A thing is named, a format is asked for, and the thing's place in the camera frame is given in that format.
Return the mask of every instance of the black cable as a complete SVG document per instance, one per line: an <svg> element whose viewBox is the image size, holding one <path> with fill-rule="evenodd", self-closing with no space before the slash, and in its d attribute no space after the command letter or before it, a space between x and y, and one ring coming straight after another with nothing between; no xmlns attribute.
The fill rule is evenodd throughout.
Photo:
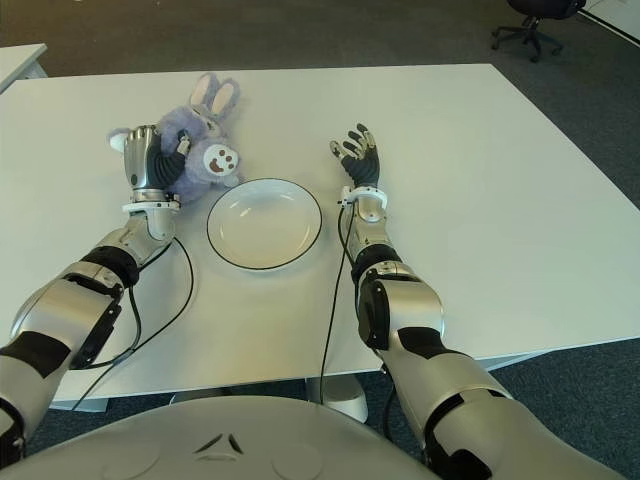
<svg viewBox="0 0 640 480"><path fill-rule="evenodd" d="M389 396L387 397L387 401L384 404L384 410L382 411L382 432L387 440L393 443L393 437L391 436L391 427L389 426L389 413L391 411L391 404L393 403L393 399L396 398L398 392L396 391L396 386L393 384L391 386L391 391L389 392Z"/></svg>
<svg viewBox="0 0 640 480"><path fill-rule="evenodd" d="M89 395L89 393L91 393L91 391L107 375L107 373L109 373L111 370L113 370L116 366L118 366L124 360L129 358L135 352L140 350L142 347L144 347L147 343L149 343L155 337L157 337L161 332L163 332L167 327L169 327L173 322L175 322L178 319L178 317L180 317L180 315L182 315L182 312L184 312L184 310L189 305L189 302L191 301L191 296L193 295L193 287L194 287L194 283L195 283L195 277L194 277L194 274L193 274L193 264L191 263L191 258L189 257L189 253L187 252L187 249L182 244L182 242L178 239L178 237L174 237L174 240L178 243L178 245L180 245L180 248L182 248L182 251L184 252L185 258L187 259L187 264L189 265L189 294L187 295L187 299L185 300L185 302L182 305L182 307L180 308L180 310L178 310L178 313L176 313L171 318L171 320L169 320L161 328L156 330L156 332L153 333L153 335L151 335L149 338L147 338L144 342L142 342L141 344L137 345L139 340L140 340L140 336L142 335L142 322L140 320L140 312L138 311L138 305L136 304L135 296L133 295L133 289L130 288L129 289L129 300L131 301L131 308L133 310L133 315L134 315L135 320L136 320L136 326L139 328L137 333L136 333L136 339L132 343L131 347L129 347L124 352L122 352L120 355L117 355L113 360L110 360L108 362L102 362L101 364L90 365L89 367L87 367L87 369L89 369L89 368L98 368L98 365L101 366L101 367L110 365L109 368L107 368L104 372L102 372L100 374L100 376L89 386L89 388L87 388L87 390L76 401L76 403L73 405L73 407L71 407L71 411L72 412L76 408L78 408L78 405L80 405L80 403L82 403L82 401L87 397L87 395ZM167 250L167 248L168 248L168 246L165 247L165 249L162 252L160 252L160 254L158 254L156 257L154 257L151 261L149 261L148 263L143 265L140 268L140 270L143 270L144 268L149 266L152 262L155 262Z"/></svg>
<svg viewBox="0 0 640 480"><path fill-rule="evenodd" d="M158 260L162 255L165 254L167 250L169 250L169 247L171 247L171 243L169 243L166 247L164 247L158 255L156 255L147 263L145 263L142 267L140 267L138 271L142 272L145 268L147 268L153 262ZM129 355L131 355L134 352L135 348L138 346L138 342L140 341L140 337L142 336L142 321L140 320L140 312L138 311L138 305L136 304L136 299L133 295L133 287L129 287L128 290L129 290L129 303L131 304L131 310L133 310L133 318L135 319L135 322L136 322L136 336L133 339L133 342L131 342L131 345L129 346L129 348L119 353L118 355L113 357L111 360L106 360L100 363L92 363L91 365L87 365L81 370L95 370L96 368L107 367L114 363L119 363L125 358L129 357Z"/></svg>
<svg viewBox="0 0 640 480"><path fill-rule="evenodd" d="M107 368L104 372L102 372L100 374L100 376L98 378L96 378L94 380L94 382L89 386L89 388L87 388L85 390L85 392L78 399L78 401L73 404L73 407L71 407L71 411L72 412L75 411L76 408L78 408L78 405L80 405L85 398L87 398L87 395L89 395L89 393L91 393L91 391L95 388L95 386L98 384L98 382L100 382L100 380L102 380L107 375L107 373L109 373L111 370L116 368L117 365L118 365L118 363L112 363L109 368Z"/></svg>
<svg viewBox="0 0 640 480"><path fill-rule="evenodd" d="M340 231L340 221L342 220L342 212L344 207L340 209L338 214L338 231ZM351 234L351 226L353 225L353 216L355 209L351 210L351 220L349 220L349 229L347 230L347 238ZM331 319L329 320L329 330L327 332L327 341L324 344L324 353L322 355L322 367L320 368L320 405L324 405L324 368L327 363L327 352L329 351L329 340L331 339L331 330L333 328L333 319L336 314L336 302L338 301L338 288L340 288L340 277L342 276L342 268L344 267L344 259L347 256L346 244L342 241L342 235L340 235L340 242L342 243L342 257L340 258L340 268L338 269L338 277L336 278L336 286L333 290L333 304L331 305Z"/></svg>
<svg viewBox="0 0 640 480"><path fill-rule="evenodd" d="M187 264L189 265L189 294L187 295L187 299L185 300L184 304L182 304L182 307L180 308L180 310L178 310L178 313L176 313L173 316L173 318L169 320L167 323L165 323L161 328L156 330L156 332L153 335L151 335L144 342L142 342L140 345L134 348L133 349L134 352L137 352L138 350L140 350L147 343L149 343L151 340L153 340L158 335L160 335L164 330L166 330L173 322L175 322L178 319L178 317L182 315L182 312L185 311L185 309L189 305L189 302L191 301L191 296L193 295L193 286L195 283L194 275L193 275L193 264L191 263L191 257L189 257L189 253L187 252L187 249L184 247L182 242L178 239L178 237L174 237L174 240L178 243L178 245L180 245L180 248L182 248L182 251L184 252L184 256L187 259Z"/></svg>
<svg viewBox="0 0 640 480"><path fill-rule="evenodd" d="M351 206L351 221L353 222L353 216L355 215L355 206ZM344 213L344 208L340 209L340 213L338 214L338 237L340 237L340 245L342 245L342 249L346 252L347 258L349 259L349 263L353 266L354 261L351 258L351 254L349 253L349 249L347 248L347 241L342 236L342 214Z"/></svg>
<svg viewBox="0 0 640 480"><path fill-rule="evenodd" d="M149 260L147 263L145 263L142 267L140 267L140 272L143 271L145 268L149 267L153 262L155 262L156 260L158 260L162 255L165 254L165 252L167 250L169 250L169 247L171 247L171 243L169 245L167 245L166 247L164 247L160 253L158 255L156 255L155 257L153 257L151 260Z"/></svg>

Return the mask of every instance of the white desk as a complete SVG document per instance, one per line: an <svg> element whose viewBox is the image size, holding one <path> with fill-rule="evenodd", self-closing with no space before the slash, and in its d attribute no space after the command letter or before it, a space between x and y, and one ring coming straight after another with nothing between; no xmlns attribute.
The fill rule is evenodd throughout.
<svg viewBox="0 0 640 480"><path fill-rule="evenodd" d="M319 240L282 271L244 272L207 242L217 194L185 208L178 235L195 263L195 299L94 397L318 375L347 184L328 142L357 121L379 144L389 233L440 294L450 348L495 358L640 335L640 212L493 67L229 73L243 88L228 126L245 175L309 189L323 211ZM0 97L0 341L31 292L126 220L130 192L105 134L157 121L198 76L30 80ZM145 336L186 295L178 252L137 287ZM379 366L358 339L352 295L345 271L331 373ZM133 335L127 303L103 357ZM56 398L78 398L97 373L70 373Z"/></svg>
<svg viewBox="0 0 640 480"><path fill-rule="evenodd" d="M0 48L0 93L14 80L45 78L47 74L37 59L46 50L44 43Z"/></svg>

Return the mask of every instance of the gray carpet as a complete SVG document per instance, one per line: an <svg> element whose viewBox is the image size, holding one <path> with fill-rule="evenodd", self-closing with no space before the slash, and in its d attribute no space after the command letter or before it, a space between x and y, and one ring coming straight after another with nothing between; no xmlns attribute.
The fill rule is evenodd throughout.
<svg viewBox="0 0 640 480"><path fill-rule="evenodd" d="M489 48L492 28L520 21L502 0L2 0L0 46L46 42L41 63L51 76L493 63L640 206L640 49L579 16L541 26L566 44L559 57L532 64L519 42ZM556 352L496 376L561 438L640 479L639 371L634 340ZM388 382L375 373L361 380L377 426ZM301 382L234 391L303 394ZM51 411L29 450L167 400L116 399L105 414ZM397 405L392 424L416 455Z"/></svg>

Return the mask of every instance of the stuffed bunny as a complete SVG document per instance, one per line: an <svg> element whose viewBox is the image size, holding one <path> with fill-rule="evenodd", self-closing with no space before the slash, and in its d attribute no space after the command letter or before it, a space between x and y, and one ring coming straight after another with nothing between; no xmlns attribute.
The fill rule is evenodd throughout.
<svg viewBox="0 0 640 480"><path fill-rule="evenodd" d="M180 195L182 203L189 203L204 195L212 184L235 187L240 183L240 156L229 147L221 122L229 115L240 96L240 87L233 79L218 81L216 74L204 74L196 83L189 105L177 107L157 124L165 156L175 151L179 132L185 130L191 139L191 150L185 160L185 170L168 190ZM128 130L114 130L110 145L119 151L124 148Z"/></svg>

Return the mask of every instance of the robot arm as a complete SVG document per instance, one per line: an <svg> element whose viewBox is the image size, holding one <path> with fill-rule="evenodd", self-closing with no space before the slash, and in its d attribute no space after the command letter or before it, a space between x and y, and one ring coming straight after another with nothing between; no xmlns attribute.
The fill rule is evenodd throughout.
<svg viewBox="0 0 640 480"><path fill-rule="evenodd" d="M620 479L568 446L471 357L442 343L437 293L404 264L385 230L386 196L371 133L331 142L354 181L339 226L356 286L358 331L391 374L429 467L443 479Z"/></svg>
<svg viewBox="0 0 640 480"><path fill-rule="evenodd" d="M160 154L154 126L133 130L125 141L132 203L123 228L102 239L80 261L36 291L19 310L11 342L0 349L0 467L23 456L24 442L42 420L62 376L87 367L113 331L124 290L139 269L174 236L180 204L165 189L184 169L185 132L170 157Z"/></svg>

